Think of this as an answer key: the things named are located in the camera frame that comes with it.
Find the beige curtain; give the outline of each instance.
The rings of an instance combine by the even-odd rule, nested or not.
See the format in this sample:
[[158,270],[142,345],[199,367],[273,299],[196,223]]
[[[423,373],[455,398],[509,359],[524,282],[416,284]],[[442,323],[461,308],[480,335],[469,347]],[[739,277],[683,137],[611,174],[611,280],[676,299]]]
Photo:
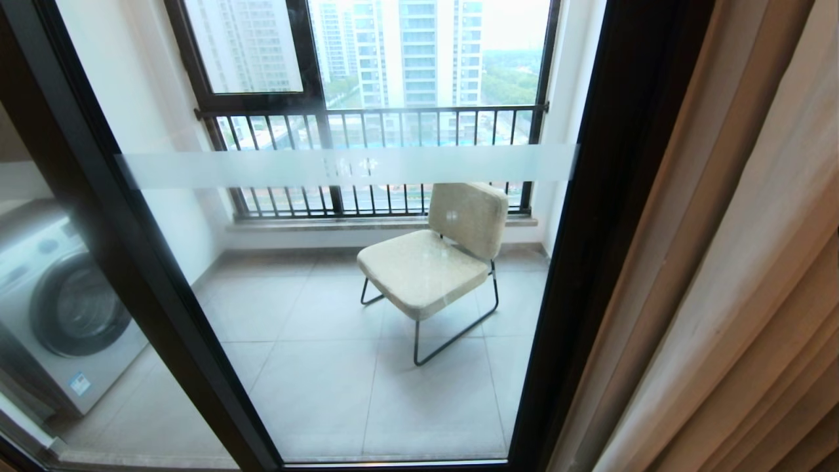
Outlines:
[[835,463],[836,21],[716,5],[553,470]]

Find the beige upholstered chair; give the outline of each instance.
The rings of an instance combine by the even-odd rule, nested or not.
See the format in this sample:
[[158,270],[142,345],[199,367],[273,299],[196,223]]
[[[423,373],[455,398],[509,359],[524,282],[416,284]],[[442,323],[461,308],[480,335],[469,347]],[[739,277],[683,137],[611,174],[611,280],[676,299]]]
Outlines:
[[[414,364],[428,362],[498,307],[494,259],[501,249],[507,206],[507,195],[487,184],[435,184],[428,217],[431,229],[389,239],[358,253],[358,265],[367,276],[362,304],[387,297],[414,319]],[[464,250],[449,245],[443,236]],[[495,289],[492,309],[425,359],[418,360],[420,321],[478,288],[490,275]],[[369,281],[382,295],[365,302]]]

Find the tiled floor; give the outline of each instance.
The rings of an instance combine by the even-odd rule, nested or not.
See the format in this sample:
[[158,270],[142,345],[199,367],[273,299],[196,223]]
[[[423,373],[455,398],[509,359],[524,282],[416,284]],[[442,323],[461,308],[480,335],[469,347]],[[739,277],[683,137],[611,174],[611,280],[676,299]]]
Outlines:
[[[545,286],[545,258],[505,249],[496,263],[498,310],[416,367],[413,321],[386,300],[368,307],[358,302],[364,278],[355,252],[227,257],[196,291],[284,459],[505,457]],[[368,290],[368,296],[377,294]],[[493,301],[487,279],[423,321],[419,355]],[[231,463],[151,348],[89,415],[59,433],[77,458]]]

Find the apartment building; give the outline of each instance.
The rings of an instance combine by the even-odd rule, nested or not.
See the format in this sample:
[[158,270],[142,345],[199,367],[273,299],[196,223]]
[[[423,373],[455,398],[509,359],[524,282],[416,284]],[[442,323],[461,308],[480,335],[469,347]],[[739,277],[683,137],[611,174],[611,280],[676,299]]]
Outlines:
[[214,92],[299,92],[289,14],[270,0],[186,0]]
[[313,0],[309,5],[323,82],[355,76],[358,65],[352,4],[340,0]]
[[477,105],[482,10],[477,0],[355,2],[362,105]]

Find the front-loading washer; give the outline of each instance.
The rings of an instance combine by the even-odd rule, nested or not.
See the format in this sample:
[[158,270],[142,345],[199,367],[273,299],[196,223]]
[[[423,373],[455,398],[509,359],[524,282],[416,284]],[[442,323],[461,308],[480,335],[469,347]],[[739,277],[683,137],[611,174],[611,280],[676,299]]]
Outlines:
[[17,397],[84,415],[147,343],[55,202],[4,215],[0,369]]

